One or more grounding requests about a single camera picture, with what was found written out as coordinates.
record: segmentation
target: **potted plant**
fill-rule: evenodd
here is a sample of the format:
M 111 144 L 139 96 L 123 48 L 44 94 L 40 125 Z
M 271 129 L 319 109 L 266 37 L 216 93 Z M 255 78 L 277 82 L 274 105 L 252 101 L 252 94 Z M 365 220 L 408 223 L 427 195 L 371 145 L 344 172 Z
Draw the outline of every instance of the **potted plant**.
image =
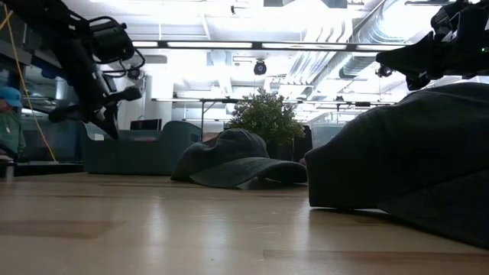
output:
M 267 143 L 272 158 L 290 159 L 293 139 L 303 138 L 303 126 L 295 119 L 296 105 L 285 103 L 283 96 L 258 89 L 243 97 L 233 111 L 230 128 L 242 128 L 259 135 Z

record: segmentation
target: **cap brim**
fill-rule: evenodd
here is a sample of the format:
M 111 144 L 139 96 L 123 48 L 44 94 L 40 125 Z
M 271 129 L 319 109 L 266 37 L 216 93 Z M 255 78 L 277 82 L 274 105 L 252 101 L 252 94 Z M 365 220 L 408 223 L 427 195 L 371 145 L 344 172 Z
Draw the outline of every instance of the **cap brim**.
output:
M 22 107 L 22 102 L 20 102 L 18 100 L 8 100 L 8 99 L 6 99 L 6 101 L 12 107 Z
M 433 233 L 489 249 L 489 171 L 439 183 L 379 204 Z
M 190 176 L 195 183 L 216 188 L 236 187 L 256 177 L 283 183 L 307 182 L 302 164 L 264 157 L 233 160 Z

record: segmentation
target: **gray cloth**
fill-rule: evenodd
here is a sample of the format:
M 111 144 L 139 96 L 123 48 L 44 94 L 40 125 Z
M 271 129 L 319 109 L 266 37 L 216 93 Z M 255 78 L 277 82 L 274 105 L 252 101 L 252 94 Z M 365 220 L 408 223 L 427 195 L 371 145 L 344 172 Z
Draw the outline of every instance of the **gray cloth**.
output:
M 306 155 L 311 206 L 379 208 L 489 248 L 489 85 L 425 89 Z
M 258 135 L 230 129 L 187 149 L 171 179 L 232 188 L 254 178 L 305 183 L 307 174 L 299 163 L 270 159 L 267 145 Z

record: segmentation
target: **blue hat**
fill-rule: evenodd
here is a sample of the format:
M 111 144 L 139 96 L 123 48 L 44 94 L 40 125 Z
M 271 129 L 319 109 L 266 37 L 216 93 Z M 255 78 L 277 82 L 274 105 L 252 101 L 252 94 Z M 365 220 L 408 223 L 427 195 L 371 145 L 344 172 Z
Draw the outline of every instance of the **blue hat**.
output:
M 22 107 L 21 92 L 12 87 L 0 88 L 0 99 L 5 99 L 12 107 Z

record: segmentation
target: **wooden table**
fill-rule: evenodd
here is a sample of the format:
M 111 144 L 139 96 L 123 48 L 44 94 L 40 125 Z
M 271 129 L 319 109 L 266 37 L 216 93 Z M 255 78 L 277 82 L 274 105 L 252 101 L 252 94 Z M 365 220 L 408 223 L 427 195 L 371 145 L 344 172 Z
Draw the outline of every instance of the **wooden table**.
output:
M 489 253 L 307 189 L 67 174 L 0 187 L 0 274 L 489 274 Z

